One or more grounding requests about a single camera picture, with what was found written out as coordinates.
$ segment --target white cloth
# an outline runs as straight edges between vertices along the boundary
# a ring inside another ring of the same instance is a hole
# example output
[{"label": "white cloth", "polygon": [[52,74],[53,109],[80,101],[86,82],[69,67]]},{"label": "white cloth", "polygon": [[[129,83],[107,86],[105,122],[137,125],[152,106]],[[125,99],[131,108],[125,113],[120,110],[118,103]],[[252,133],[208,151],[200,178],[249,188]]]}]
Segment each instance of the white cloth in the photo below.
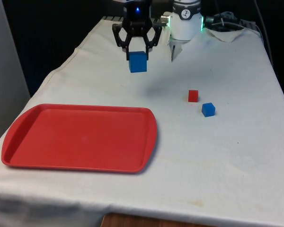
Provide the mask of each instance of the white cloth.
[{"label": "white cloth", "polygon": [[[199,34],[174,62],[160,44],[147,73],[131,74],[112,23],[100,21],[24,110],[150,108],[159,130],[153,159],[137,175],[13,169],[0,160],[0,226],[96,226],[107,212],[284,226],[284,95],[261,39],[245,32],[225,43]],[[143,41],[130,49],[143,50]],[[199,103],[187,102],[190,89],[199,90]],[[201,113],[208,102],[215,117]]]}]

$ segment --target white tablecloth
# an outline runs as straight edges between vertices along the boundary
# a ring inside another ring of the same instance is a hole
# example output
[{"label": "white tablecloth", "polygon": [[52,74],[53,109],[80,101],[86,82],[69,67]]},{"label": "white tablecloth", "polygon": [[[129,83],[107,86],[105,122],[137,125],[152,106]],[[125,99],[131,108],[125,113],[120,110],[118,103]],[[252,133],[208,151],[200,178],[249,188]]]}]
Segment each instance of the white tablecloth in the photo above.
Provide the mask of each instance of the white tablecloth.
[{"label": "white tablecloth", "polygon": [[[96,226],[108,212],[284,226],[284,95],[261,39],[245,31],[224,43],[204,31],[172,63],[161,41],[147,73],[131,74],[112,23],[100,21],[24,111],[41,103],[150,108],[159,130],[153,159],[137,175],[12,169],[0,160],[0,226]],[[144,50],[143,41],[130,49]],[[190,89],[199,103],[187,102]],[[201,113],[208,102],[215,117]]]}]

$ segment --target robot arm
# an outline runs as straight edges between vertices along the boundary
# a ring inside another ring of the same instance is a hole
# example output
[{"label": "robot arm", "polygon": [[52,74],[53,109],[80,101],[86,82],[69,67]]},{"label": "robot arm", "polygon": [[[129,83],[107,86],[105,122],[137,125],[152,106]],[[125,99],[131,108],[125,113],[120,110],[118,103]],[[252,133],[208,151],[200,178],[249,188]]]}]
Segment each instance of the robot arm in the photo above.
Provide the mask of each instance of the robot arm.
[{"label": "robot arm", "polygon": [[[121,24],[113,24],[113,33],[117,46],[126,51],[126,59],[129,60],[129,44],[133,37],[143,37],[145,42],[145,52],[148,60],[148,53],[158,45],[162,26],[153,25],[151,21],[151,2],[152,0],[113,0],[124,3],[124,20]],[[149,40],[147,33],[153,27],[155,36]],[[124,41],[120,38],[120,31],[127,32]]]}]

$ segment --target plastic tray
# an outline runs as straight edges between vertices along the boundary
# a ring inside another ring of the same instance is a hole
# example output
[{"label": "plastic tray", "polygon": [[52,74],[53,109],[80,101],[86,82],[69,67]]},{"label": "plastic tray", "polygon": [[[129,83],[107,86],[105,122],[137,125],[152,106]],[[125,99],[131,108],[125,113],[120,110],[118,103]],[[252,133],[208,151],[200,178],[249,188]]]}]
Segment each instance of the plastic tray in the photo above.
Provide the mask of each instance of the plastic tray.
[{"label": "plastic tray", "polygon": [[35,106],[9,129],[2,147],[8,166],[137,173],[147,164],[157,124],[146,108]]}]

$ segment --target blue cube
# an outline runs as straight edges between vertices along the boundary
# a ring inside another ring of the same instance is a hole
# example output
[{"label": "blue cube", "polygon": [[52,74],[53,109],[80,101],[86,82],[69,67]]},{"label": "blue cube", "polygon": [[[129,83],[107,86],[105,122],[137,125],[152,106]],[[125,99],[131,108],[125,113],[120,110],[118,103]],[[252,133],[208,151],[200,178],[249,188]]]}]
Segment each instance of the blue cube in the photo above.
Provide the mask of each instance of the blue cube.
[{"label": "blue cube", "polygon": [[129,70],[132,73],[147,71],[147,56],[145,52],[129,52]]},{"label": "blue cube", "polygon": [[215,115],[216,107],[212,103],[205,103],[202,106],[202,113],[205,117],[212,117]]}]

